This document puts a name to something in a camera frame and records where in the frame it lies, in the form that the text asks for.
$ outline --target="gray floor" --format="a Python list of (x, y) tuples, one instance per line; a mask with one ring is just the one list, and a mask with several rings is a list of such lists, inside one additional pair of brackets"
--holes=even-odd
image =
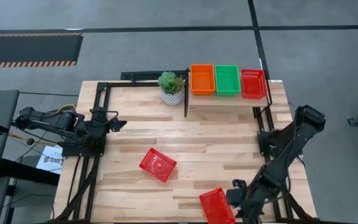
[[(260, 26), (358, 25), (358, 1), (254, 2)], [(0, 0), (0, 29), (237, 25), (251, 25), (245, 0)], [(326, 129), (304, 150), (318, 216), (358, 223), (358, 128), (350, 128), (346, 121), (358, 115), (358, 30), (262, 31), (261, 35), (271, 79), (284, 81), (294, 105), (309, 104), (326, 114)], [(254, 33), (85, 34), (77, 66), (0, 68), (0, 89), (78, 94), (83, 80), (114, 80), (125, 71), (176, 70), (191, 63), (259, 68)], [(21, 95), (17, 110), (28, 105), (52, 110), (75, 101), (75, 97)], [(16, 159), (25, 151), (9, 140), (4, 157)], [(44, 222), (50, 215), (49, 206), (17, 210), (14, 223)], [(27, 213), (37, 215), (29, 221)]]

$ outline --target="green basket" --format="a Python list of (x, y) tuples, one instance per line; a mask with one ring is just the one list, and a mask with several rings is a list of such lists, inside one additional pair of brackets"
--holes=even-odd
[(234, 96), (241, 92), (239, 70), (235, 65), (215, 65), (216, 94)]

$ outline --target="black floor tape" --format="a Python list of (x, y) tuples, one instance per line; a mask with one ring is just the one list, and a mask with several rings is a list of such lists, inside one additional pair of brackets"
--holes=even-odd
[(83, 34), (0, 34), (0, 67), (74, 66)]

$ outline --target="white plant pot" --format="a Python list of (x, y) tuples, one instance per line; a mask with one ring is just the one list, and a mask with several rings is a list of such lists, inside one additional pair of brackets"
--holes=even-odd
[(160, 87), (162, 100), (168, 105), (178, 105), (185, 98), (185, 87), (175, 94), (165, 93)]

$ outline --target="potted plant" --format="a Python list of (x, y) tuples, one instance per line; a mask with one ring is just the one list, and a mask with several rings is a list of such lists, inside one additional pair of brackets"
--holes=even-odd
[(163, 72), (158, 78), (161, 98), (166, 104), (177, 105), (185, 98), (185, 88), (182, 77), (173, 72)]

